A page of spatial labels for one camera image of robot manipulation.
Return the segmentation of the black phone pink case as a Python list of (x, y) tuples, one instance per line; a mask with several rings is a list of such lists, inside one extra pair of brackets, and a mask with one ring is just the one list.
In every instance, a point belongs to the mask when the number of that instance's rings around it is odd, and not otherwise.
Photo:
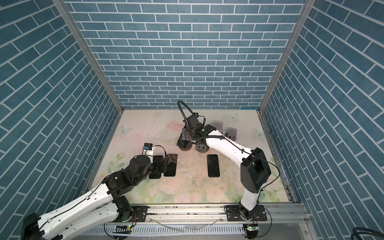
[(218, 155), (207, 155), (208, 176), (210, 178), (220, 177), (220, 166)]

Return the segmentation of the grey phone stand front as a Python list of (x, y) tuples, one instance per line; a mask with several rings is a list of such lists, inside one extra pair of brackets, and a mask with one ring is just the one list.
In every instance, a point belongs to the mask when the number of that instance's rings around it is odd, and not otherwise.
[(228, 128), (226, 130), (225, 137), (229, 138), (232, 141), (236, 141), (237, 140), (237, 129)]

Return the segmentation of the black phone stand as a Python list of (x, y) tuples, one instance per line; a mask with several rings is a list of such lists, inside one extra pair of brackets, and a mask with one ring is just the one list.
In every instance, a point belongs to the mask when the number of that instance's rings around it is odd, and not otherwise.
[(149, 179), (160, 179), (162, 173), (166, 170), (166, 163), (163, 156), (154, 156), (152, 163), (152, 172)]

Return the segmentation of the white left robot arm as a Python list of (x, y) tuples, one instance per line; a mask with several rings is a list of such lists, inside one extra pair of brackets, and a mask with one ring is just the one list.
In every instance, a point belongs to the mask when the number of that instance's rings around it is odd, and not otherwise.
[(72, 240), (99, 225), (117, 219), (128, 221), (133, 208), (125, 194), (150, 174), (165, 173), (169, 157), (137, 155), (129, 165), (107, 175), (100, 184), (77, 199), (43, 215), (24, 218), (23, 240)]

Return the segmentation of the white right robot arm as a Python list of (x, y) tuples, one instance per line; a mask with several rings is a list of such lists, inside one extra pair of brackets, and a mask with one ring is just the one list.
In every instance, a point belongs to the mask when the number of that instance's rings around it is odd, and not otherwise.
[(251, 220), (256, 216), (261, 190), (266, 185), (272, 171), (263, 150), (246, 148), (223, 135), (211, 125), (203, 125), (197, 115), (192, 114), (183, 120), (185, 127), (179, 138), (180, 149), (194, 142), (196, 146), (214, 149), (232, 160), (240, 168), (240, 182), (244, 193), (239, 202), (239, 212), (243, 219)]

